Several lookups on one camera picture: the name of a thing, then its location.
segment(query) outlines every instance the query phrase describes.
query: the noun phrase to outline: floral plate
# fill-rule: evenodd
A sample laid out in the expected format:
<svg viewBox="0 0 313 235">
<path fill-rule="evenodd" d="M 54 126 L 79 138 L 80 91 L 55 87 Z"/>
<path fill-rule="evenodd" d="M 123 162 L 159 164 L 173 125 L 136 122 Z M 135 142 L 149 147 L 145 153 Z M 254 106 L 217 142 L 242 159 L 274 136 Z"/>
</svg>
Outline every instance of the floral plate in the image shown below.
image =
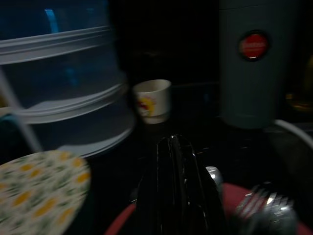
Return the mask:
<svg viewBox="0 0 313 235">
<path fill-rule="evenodd" d="M 0 235 L 61 235 L 90 187 L 87 162 L 66 151 L 0 165 Z"/>
</svg>

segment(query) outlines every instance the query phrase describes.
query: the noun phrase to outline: gray thermos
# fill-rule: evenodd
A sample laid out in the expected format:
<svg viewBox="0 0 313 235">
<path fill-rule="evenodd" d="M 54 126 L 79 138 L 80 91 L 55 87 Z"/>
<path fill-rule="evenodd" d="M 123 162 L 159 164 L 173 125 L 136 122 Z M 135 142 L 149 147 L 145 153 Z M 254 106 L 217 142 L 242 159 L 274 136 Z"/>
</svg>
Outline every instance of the gray thermos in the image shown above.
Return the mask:
<svg viewBox="0 0 313 235">
<path fill-rule="evenodd" d="M 263 128 L 275 119 L 299 0 L 220 0 L 221 116 Z"/>
</svg>

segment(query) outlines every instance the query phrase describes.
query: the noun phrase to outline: white cord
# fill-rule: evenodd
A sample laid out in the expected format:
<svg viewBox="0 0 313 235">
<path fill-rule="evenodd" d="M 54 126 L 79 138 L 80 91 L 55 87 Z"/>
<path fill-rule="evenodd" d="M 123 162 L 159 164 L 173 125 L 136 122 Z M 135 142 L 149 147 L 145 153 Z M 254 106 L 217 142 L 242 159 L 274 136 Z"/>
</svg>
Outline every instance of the white cord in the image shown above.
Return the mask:
<svg viewBox="0 0 313 235">
<path fill-rule="evenodd" d="M 295 126 L 289 122 L 286 122 L 286 121 L 283 121 L 280 119 L 275 120 L 274 123 L 277 126 L 280 126 L 284 129 L 290 131 L 291 133 L 295 134 L 296 136 L 298 136 L 301 140 L 303 140 L 313 150 L 313 139 L 312 139 L 312 137 L 309 136 L 307 133 L 305 133 L 302 129 L 300 129 L 299 127 L 297 127 L 297 126 Z"/>
</svg>

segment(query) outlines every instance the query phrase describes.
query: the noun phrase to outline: red circular logo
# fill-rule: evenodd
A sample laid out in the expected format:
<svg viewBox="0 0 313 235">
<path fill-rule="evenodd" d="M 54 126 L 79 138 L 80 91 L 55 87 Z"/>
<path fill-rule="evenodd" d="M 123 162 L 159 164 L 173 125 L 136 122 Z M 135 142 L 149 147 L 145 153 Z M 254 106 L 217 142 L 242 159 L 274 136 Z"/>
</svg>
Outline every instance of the red circular logo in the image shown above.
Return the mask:
<svg viewBox="0 0 313 235">
<path fill-rule="evenodd" d="M 249 60 L 257 60 L 268 50 L 267 38 L 259 33 L 253 33 L 240 41 L 240 53 Z"/>
</svg>

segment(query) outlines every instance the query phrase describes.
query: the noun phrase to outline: white cup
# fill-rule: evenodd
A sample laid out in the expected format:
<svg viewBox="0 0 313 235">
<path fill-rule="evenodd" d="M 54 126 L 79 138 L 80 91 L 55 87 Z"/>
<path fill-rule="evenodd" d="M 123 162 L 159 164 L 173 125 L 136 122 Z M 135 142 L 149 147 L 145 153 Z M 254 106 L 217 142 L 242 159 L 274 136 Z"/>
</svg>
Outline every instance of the white cup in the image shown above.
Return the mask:
<svg viewBox="0 0 313 235">
<path fill-rule="evenodd" d="M 157 124 L 170 116 L 171 82 L 157 79 L 139 83 L 133 87 L 136 106 L 145 123 Z"/>
</svg>

